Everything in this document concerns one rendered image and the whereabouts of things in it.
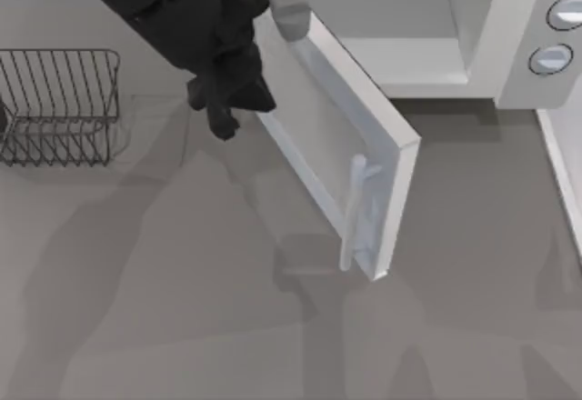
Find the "pale grey rounded box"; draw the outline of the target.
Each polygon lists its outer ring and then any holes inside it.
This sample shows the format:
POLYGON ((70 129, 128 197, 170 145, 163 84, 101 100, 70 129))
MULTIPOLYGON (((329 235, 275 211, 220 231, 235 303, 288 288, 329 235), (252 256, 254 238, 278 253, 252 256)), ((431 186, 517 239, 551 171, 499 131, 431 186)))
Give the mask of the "pale grey rounded box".
POLYGON ((307 0, 269 0, 276 27, 287 42, 306 37, 311 17, 307 0))

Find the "white microwave door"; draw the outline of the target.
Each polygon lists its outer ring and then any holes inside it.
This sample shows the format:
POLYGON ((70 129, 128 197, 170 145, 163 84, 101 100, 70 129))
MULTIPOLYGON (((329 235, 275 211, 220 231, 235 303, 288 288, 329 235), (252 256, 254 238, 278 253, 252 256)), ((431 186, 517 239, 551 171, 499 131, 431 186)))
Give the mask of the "white microwave door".
POLYGON ((365 155, 370 165, 381 166, 365 182, 352 265, 371 282, 385 277, 420 134, 315 14, 306 37, 291 43, 266 13, 256 23, 256 39, 276 101, 276 110, 259 120, 341 242, 353 156, 365 155))

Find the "pale microwave oven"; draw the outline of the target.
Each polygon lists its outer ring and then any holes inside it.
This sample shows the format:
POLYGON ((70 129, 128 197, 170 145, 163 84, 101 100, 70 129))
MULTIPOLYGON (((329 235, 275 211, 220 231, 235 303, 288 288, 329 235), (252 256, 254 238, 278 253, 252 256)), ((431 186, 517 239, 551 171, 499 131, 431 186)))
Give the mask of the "pale microwave oven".
POLYGON ((556 108, 582 75, 582 26, 547 24, 557 0, 307 0, 393 98, 491 99, 500 109, 556 108), (540 47, 574 51, 567 69, 535 75, 540 47))

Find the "small grey microwave knob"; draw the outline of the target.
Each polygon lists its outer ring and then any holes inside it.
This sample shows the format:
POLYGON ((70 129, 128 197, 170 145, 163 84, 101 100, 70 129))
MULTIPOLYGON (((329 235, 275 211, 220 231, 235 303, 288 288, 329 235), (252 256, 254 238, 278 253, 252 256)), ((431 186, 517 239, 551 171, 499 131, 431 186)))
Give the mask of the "small grey microwave knob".
POLYGON ((574 51, 568 45, 540 47, 529 57, 528 68, 535 75, 555 75, 567 69, 573 59, 574 51))

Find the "large grey microwave knob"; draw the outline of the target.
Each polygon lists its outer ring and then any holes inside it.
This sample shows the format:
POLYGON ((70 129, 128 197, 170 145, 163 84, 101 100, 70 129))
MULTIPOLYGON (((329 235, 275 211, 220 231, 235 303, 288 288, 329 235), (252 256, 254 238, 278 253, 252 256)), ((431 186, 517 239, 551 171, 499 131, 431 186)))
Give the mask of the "large grey microwave knob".
POLYGON ((547 24, 558 32, 582 26, 582 0, 557 0, 547 10, 547 24))

